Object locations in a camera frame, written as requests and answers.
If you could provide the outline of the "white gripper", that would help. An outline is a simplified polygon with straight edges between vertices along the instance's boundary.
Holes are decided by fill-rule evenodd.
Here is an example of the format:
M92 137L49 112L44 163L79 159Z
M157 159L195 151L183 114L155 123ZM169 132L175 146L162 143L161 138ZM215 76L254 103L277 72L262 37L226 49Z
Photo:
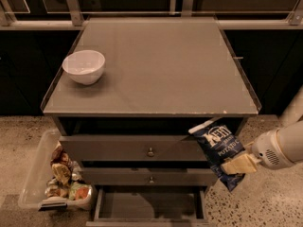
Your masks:
M260 135L255 141L244 145L248 152L226 160L221 169L227 175L255 173L257 165L261 164L269 169L282 169L294 165L283 153L278 143L278 130L271 130Z

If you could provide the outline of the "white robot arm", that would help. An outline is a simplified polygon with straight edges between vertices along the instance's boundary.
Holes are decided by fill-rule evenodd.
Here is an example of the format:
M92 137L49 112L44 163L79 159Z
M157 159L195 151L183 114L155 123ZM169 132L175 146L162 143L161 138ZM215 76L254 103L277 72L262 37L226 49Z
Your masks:
M303 86L279 118L282 126L267 131L246 147L244 153L221 164L224 173L254 173L258 165L278 170L303 161Z

